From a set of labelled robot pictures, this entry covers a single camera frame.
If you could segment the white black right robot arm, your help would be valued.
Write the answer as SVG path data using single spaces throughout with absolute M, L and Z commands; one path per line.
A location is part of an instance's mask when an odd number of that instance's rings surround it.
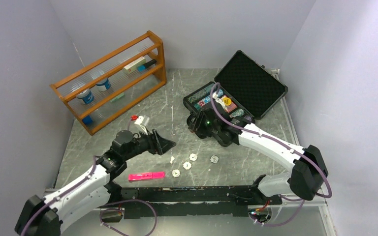
M 247 115 L 223 117 L 212 108 L 190 114 L 187 125 L 201 139 L 212 137 L 223 147 L 237 144 L 256 150 L 284 167 L 286 173 L 262 175 L 254 182 L 251 198 L 257 204 L 280 194 L 294 194 L 306 201 L 332 197 L 329 172 L 316 146 L 289 143 L 260 129 Z

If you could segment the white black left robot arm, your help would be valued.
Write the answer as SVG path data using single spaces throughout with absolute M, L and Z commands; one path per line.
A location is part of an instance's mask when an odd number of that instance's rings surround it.
M 118 132 L 108 151 L 94 156 L 93 164 L 81 176 L 42 198 L 30 197 L 17 220 L 15 232 L 20 236 L 60 236 L 95 208 L 116 206 L 121 200 L 121 187 L 113 180 L 127 168 L 127 160 L 146 151 L 162 155 L 175 145 L 155 129 L 139 134 L 128 130 Z

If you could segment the yellow big blind button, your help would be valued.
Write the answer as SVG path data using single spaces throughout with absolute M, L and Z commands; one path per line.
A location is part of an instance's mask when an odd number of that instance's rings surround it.
M 232 104 L 232 100 L 228 97 L 223 98 L 222 101 L 224 102 L 225 106 L 230 106 Z

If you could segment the black poker case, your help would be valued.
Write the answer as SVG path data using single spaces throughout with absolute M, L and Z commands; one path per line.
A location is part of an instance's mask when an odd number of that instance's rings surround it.
M 209 93 L 211 101 L 197 110 L 195 103 L 188 102 L 188 97 L 195 91 L 209 83 L 214 85 Z M 243 109 L 244 115 L 250 116 L 254 123 L 263 118 L 288 92 L 288 87 L 267 72 L 263 66 L 257 64 L 244 52 L 238 50 L 213 81 L 203 85 L 183 98 L 183 105 L 189 110 L 189 114 L 198 113 L 200 110 L 212 108 L 217 114 L 229 117 L 237 109 Z M 215 101 L 219 90 L 231 98 L 237 108 L 231 113 Z

